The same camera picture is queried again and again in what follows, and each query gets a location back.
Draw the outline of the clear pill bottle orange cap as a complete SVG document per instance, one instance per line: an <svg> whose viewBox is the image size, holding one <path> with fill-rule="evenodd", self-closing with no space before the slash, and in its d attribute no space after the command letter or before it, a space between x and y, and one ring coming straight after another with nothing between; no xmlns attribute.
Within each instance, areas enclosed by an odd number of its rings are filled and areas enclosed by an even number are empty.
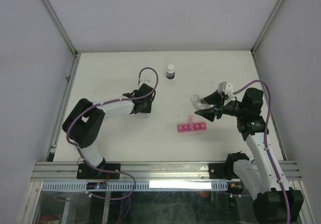
<svg viewBox="0 0 321 224"><path fill-rule="evenodd" d="M190 98L190 102L195 110L204 110L209 109L210 105L201 97L199 97L197 94L194 94Z"/></svg>

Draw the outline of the pink pill organizer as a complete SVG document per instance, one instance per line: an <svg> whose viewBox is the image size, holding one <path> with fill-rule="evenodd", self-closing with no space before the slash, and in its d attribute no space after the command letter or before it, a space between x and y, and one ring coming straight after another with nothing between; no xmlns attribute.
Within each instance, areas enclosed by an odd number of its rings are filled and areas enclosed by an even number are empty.
<svg viewBox="0 0 321 224"><path fill-rule="evenodd" d="M188 116L186 123L177 124L178 133L205 131L206 129L207 124L195 119L194 115Z"/></svg>

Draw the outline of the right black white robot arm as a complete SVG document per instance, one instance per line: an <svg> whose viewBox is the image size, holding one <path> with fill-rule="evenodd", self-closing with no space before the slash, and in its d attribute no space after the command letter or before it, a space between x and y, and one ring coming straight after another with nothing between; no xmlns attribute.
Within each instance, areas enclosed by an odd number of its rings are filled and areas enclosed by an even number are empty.
<svg viewBox="0 0 321 224"><path fill-rule="evenodd" d="M236 117L237 129L249 147L257 169L242 153L229 154L223 177L239 177L253 198L253 211L259 223L296 222L304 202L300 190L295 190L273 153L267 121L261 115L263 91L246 89L241 101L234 94L216 90L204 97L207 108L195 113L213 122L222 115Z"/></svg>

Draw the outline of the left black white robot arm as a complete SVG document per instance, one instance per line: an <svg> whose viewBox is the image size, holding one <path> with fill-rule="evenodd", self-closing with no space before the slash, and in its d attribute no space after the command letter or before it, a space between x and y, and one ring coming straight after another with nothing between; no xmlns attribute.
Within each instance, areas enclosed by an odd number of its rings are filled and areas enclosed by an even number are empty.
<svg viewBox="0 0 321 224"><path fill-rule="evenodd" d="M146 83L139 89L123 94L118 99L94 104L86 98L80 99L65 119L62 130L68 143L76 147L87 171L92 177L99 178L105 172L106 161L98 150L96 139L105 120L137 113L151 113L155 89Z"/></svg>

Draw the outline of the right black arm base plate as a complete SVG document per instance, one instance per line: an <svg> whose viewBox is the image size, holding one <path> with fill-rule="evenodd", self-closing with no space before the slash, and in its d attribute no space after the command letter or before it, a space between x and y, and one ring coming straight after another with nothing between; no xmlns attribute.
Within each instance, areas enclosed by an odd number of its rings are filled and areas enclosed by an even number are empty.
<svg viewBox="0 0 321 224"><path fill-rule="evenodd" d="M227 163L210 163L208 164L210 179L232 180L238 178L232 167Z"/></svg>

